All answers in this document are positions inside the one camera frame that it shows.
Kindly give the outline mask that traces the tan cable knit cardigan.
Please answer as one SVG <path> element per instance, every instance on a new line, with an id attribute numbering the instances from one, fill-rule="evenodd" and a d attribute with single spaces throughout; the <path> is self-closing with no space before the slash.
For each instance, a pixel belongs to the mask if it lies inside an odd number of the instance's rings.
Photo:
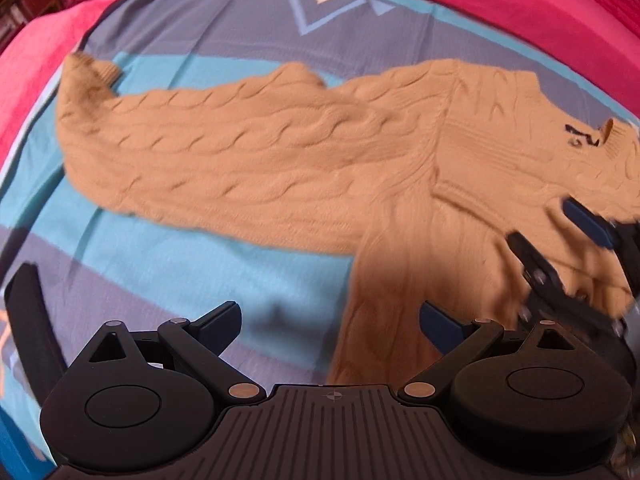
<path id="1" fill-rule="evenodd" d="M 348 255 L 329 378 L 401 386 L 434 362 L 424 301 L 511 325 L 527 286 L 520 231 L 571 292 L 608 313 L 631 298 L 614 255 L 564 217 L 639 214 L 639 140 L 584 124 L 537 76 L 427 61 L 330 88 L 288 63 L 204 90 L 120 96 L 118 67 L 64 61 L 56 134 L 72 185 L 102 208 L 254 244 Z"/>

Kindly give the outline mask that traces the blue grey striped bedsheet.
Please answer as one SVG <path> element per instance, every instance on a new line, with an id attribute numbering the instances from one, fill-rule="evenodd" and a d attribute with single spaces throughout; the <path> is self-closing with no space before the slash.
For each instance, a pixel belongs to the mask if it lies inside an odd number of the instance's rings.
<path id="1" fill-rule="evenodd" d="M 123 92 L 225 84 L 284 61 L 331 86 L 430 58 L 531 70 L 548 98 L 596 124 L 636 120 L 616 99 L 525 40 L 433 0 L 116 0 L 80 42 L 122 66 Z M 146 330 L 233 299 L 244 325 L 228 360 L 264 386 L 322 382 L 350 261 L 260 248 L 111 214 L 63 174 L 54 134 L 60 70 L 1 173 L 1 276 L 36 265 L 66 359 L 109 318 Z"/>

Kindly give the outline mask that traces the pink bed cover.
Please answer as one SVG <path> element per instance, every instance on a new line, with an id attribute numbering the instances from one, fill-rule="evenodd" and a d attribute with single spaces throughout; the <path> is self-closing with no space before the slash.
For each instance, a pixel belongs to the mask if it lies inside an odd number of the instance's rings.
<path id="1" fill-rule="evenodd" d="M 116 0 L 87 0 L 28 23 L 1 53 L 1 158 L 58 66 Z"/>

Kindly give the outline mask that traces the red blanket on far bed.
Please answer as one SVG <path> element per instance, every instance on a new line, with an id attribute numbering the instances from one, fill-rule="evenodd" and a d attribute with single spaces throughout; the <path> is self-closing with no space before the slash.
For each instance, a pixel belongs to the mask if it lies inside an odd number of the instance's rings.
<path id="1" fill-rule="evenodd" d="M 433 0 L 494 25 L 639 113 L 639 35 L 597 0 Z"/>

